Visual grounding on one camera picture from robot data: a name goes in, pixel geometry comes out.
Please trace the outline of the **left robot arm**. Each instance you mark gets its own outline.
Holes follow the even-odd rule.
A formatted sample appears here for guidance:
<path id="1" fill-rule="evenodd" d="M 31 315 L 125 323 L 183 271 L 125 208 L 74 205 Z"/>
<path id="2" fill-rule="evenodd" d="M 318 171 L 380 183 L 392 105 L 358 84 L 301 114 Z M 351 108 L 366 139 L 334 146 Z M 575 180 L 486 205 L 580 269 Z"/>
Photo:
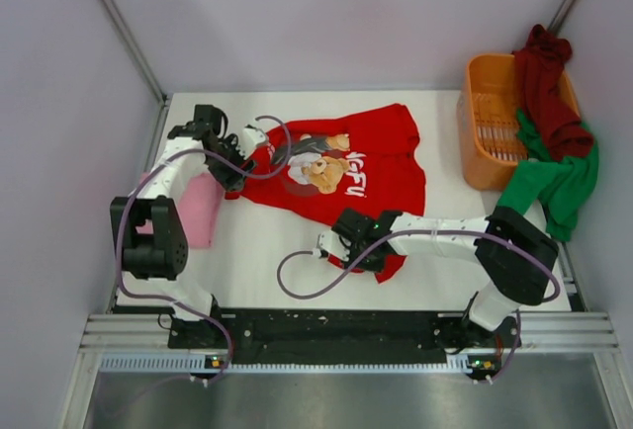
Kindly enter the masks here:
<path id="1" fill-rule="evenodd" d="M 225 192 L 240 191 L 255 167 L 250 154 L 266 140 L 252 125 L 229 132 L 221 109 L 197 105 L 192 120 L 168 133 L 147 178 L 110 204 L 120 293 L 171 306 L 178 318 L 192 321 L 190 334 L 203 346 L 218 344 L 225 325 L 212 315 L 213 295 L 185 272 L 190 240 L 178 208 L 196 179 L 209 179 Z"/>

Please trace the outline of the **red teddy bear t-shirt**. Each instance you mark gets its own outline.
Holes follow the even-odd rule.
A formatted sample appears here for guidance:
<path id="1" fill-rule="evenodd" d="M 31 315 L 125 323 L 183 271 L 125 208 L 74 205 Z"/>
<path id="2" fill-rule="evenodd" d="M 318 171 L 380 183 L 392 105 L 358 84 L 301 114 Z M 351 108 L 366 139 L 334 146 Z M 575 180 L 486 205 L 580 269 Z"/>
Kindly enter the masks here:
<path id="1" fill-rule="evenodd" d="M 251 158 L 255 179 L 226 198 L 288 210 L 327 226 L 346 209 L 423 215 L 426 177 L 415 159 L 420 134 L 407 106 L 337 119 L 292 121 L 267 132 Z"/>

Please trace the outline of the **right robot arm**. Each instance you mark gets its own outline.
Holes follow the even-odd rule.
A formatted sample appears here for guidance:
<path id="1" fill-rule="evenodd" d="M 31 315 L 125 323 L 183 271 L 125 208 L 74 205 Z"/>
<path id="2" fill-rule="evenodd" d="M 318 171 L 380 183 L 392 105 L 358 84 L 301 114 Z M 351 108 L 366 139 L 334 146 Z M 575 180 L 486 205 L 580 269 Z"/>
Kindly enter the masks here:
<path id="1" fill-rule="evenodd" d="M 445 348 L 487 344 L 507 317 L 524 305 L 543 303 L 549 287 L 560 287 L 553 275 L 556 243 L 508 207 L 465 219 L 400 211 L 371 218 L 346 209 L 319 235 L 317 248 L 346 269 L 373 273 L 385 271 L 390 258 L 411 255 L 456 259 L 483 269 L 486 285 L 473 294 L 456 323 L 439 331 L 438 343 Z"/>

